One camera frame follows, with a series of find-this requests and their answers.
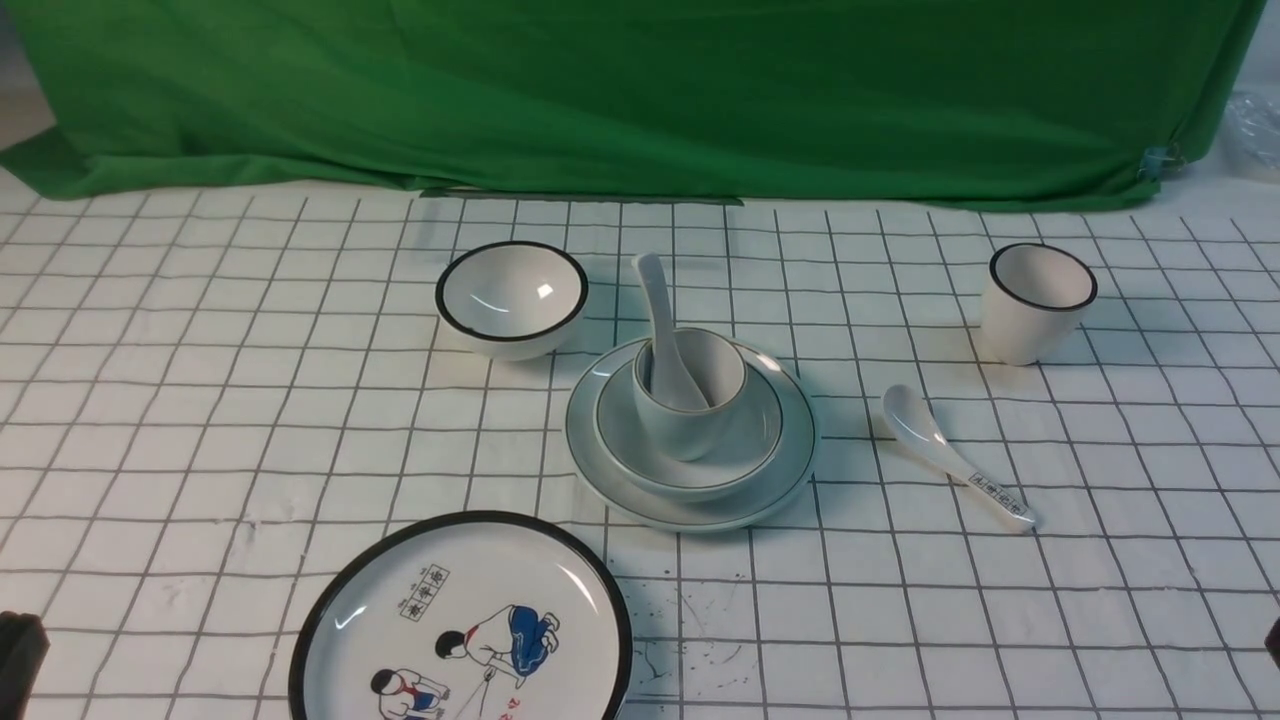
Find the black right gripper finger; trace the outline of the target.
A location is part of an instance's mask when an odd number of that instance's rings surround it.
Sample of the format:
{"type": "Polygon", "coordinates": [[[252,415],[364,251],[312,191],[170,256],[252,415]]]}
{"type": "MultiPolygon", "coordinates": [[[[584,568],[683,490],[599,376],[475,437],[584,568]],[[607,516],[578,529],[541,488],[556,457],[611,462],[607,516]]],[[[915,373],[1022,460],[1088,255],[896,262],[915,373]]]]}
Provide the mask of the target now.
{"type": "Polygon", "coordinates": [[[1265,637],[1263,647],[1275,666],[1280,667],[1280,619],[1277,619],[1270,628],[1267,635],[1265,637]]]}

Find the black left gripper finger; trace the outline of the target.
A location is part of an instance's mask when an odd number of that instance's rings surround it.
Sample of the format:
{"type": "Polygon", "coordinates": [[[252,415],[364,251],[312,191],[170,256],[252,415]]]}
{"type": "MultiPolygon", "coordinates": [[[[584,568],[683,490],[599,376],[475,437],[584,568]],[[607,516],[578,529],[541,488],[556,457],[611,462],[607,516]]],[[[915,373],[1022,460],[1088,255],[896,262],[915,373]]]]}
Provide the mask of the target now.
{"type": "Polygon", "coordinates": [[[49,648],[41,616],[1,612],[1,719],[23,719],[49,648]]]}

